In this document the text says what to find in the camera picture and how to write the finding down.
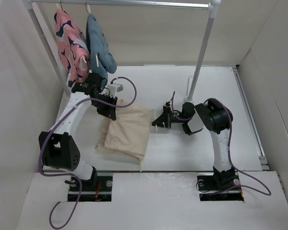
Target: white platform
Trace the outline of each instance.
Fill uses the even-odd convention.
[[[116,173],[111,202],[80,202],[64,230],[288,230],[288,204],[275,172],[252,172],[272,192],[265,196],[243,189],[242,201],[199,200],[197,173]],[[68,177],[46,178],[35,173],[17,230],[50,230],[49,213],[66,201]],[[240,174],[242,184],[263,190]],[[61,226],[73,202],[54,211]]]
[[[187,93],[188,79],[193,75],[194,69],[195,67],[186,66],[118,67],[109,80],[118,76],[130,78],[138,89],[136,102],[156,110],[156,116],[159,116],[165,102],[171,99],[173,91],[176,91],[174,108],[181,110]],[[118,97],[132,99],[132,86],[124,80],[118,82],[124,86]],[[202,67],[194,94],[195,104],[203,103],[209,97],[217,98],[233,113],[231,152],[234,164],[242,170],[261,170],[258,144],[250,127],[232,68]],[[59,115],[65,105],[66,98],[62,100]],[[102,119],[92,106],[80,122],[74,139],[81,157],[97,170],[139,171],[137,159],[125,155],[104,154],[95,149],[100,137]],[[206,129],[193,136],[187,136],[180,124],[174,124],[171,130],[151,134],[142,170],[211,171],[213,161],[212,141]]]

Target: metal pole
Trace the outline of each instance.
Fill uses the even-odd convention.
[[[71,94],[71,90],[68,88],[68,86],[67,86],[67,84],[65,82],[65,77],[63,77],[61,75],[61,72],[60,72],[59,66],[57,64],[57,61],[55,60],[55,58],[53,56],[51,48],[50,48],[50,46],[48,44],[48,41],[47,41],[47,39],[45,37],[45,34],[44,34],[43,30],[42,30],[42,27],[40,26],[40,24],[38,22],[38,19],[37,19],[36,14],[35,14],[35,12],[33,10],[33,6],[32,6],[31,1],[30,0],[23,0],[23,3],[25,5],[26,9],[28,10],[28,13],[29,13],[29,15],[31,17],[31,20],[32,20],[37,32],[38,32],[39,38],[40,38],[40,40],[43,43],[43,46],[44,46],[44,48],[45,48],[45,50],[46,50],[46,52],[48,54],[48,57],[49,57],[49,59],[51,61],[51,64],[52,64],[52,66],[53,66],[53,68],[54,68],[54,70],[55,70],[55,72],[56,72],[56,74],[57,74],[57,76],[59,78],[59,81],[60,81],[65,93],[67,95],[70,95]]]
[[[193,75],[193,80],[192,80],[192,84],[191,84],[191,87],[190,87],[189,95],[185,99],[186,102],[194,103],[193,94],[194,94],[195,86],[196,86],[196,83],[197,83],[197,80],[198,80],[198,76],[200,74],[202,62],[203,62],[203,59],[204,59],[204,56],[205,56],[205,52],[206,52],[206,48],[207,48],[207,45],[208,45],[210,32],[211,32],[212,25],[213,25],[213,22],[215,20],[216,13],[217,13],[217,10],[218,10],[218,7],[219,7],[220,3],[221,3],[221,0],[212,0],[212,2],[210,4],[209,19],[208,19],[208,22],[207,22],[205,35],[204,35],[204,38],[203,38],[203,41],[202,41],[200,54],[198,56],[197,65],[196,65],[195,72],[194,72],[194,75]]]
[[[32,2],[58,3],[59,0],[32,0]],[[208,10],[209,4],[181,3],[181,2],[162,2],[162,1],[143,1],[143,0],[61,0],[69,4],[88,4],[88,5],[107,5],[107,6],[156,6],[173,8],[190,8]]]

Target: white enclosure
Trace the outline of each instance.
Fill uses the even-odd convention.
[[[84,5],[62,6],[85,31]],[[53,31],[56,6],[34,3],[34,10],[57,58]],[[93,5],[91,11],[100,21],[110,50],[120,65],[116,74],[132,77],[139,84],[141,95],[149,92],[153,103],[141,96],[137,102],[160,113],[162,104],[176,90],[175,105],[181,107],[188,77],[194,73],[208,13],[192,9]],[[244,203],[205,203],[199,202],[194,188],[197,172],[116,173],[113,202],[81,203],[66,229],[92,226],[93,229],[184,230],[219,229],[220,225],[236,229],[232,225],[235,221],[240,229],[288,229],[288,0],[222,0],[204,64],[209,66],[202,68],[194,94],[196,103],[210,96],[217,97],[234,112],[237,117],[233,123],[234,163],[243,170],[255,171],[252,174],[267,183],[272,196],[244,189]],[[239,64],[240,76],[234,68]],[[60,72],[66,76],[61,67]],[[148,81],[156,81],[152,88],[165,85],[168,92],[151,93]],[[222,91],[218,87],[221,85],[228,88]],[[132,96],[127,84],[120,95]],[[0,230],[51,229],[49,212],[57,201],[66,201],[68,186],[64,178],[50,179],[36,173],[38,135],[53,125],[60,113],[60,103],[64,106],[65,99],[22,1],[0,0]],[[83,120],[92,123],[79,125],[75,139],[85,160],[101,170],[138,172],[137,160],[105,156],[95,150],[101,119],[92,107]],[[175,134],[182,133],[180,126],[171,131],[171,134],[161,134],[168,135],[167,139],[152,133],[143,170],[211,171],[213,148],[209,133],[204,130],[200,136],[175,140]],[[178,152],[181,144],[187,153],[183,157]],[[276,172],[261,171],[258,156],[262,149],[271,170],[280,174],[285,193]],[[263,189],[243,175],[241,181]],[[56,209],[56,225],[65,222],[72,206],[73,202],[65,202]],[[138,207],[142,207],[144,217],[137,214]],[[114,208],[121,208],[122,212],[116,213]],[[105,221],[101,218],[105,213],[116,218],[113,222]],[[205,219],[205,213],[213,215],[214,221]]]

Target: beige cloth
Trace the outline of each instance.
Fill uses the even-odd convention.
[[[129,101],[118,100],[117,105]],[[122,153],[143,160],[150,135],[153,111],[133,103],[126,108],[116,108],[116,120],[104,118],[101,138],[96,149],[102,153]]]

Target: hanging clothing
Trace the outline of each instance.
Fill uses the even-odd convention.
[[[117,105],[126,105],[129,101],[118,100]],[[104,118],[101,124],[101,137],[96,149],[102,153],[127,154],[143,160],[152,121],[153,111],[136,103],[126,108],[116,108],[116,120]]]
[[[96,18],[89,14],[86,23],[86,46],[91,54],[91,69],[108,80],[108,72],[115,73],[117,63],[109,51],[107,40]]]
[[[68,86],[84,82],[88,76],[90,53],[76,22],[61,9],[54,15],[56,41],[62,65],[70,73]]]

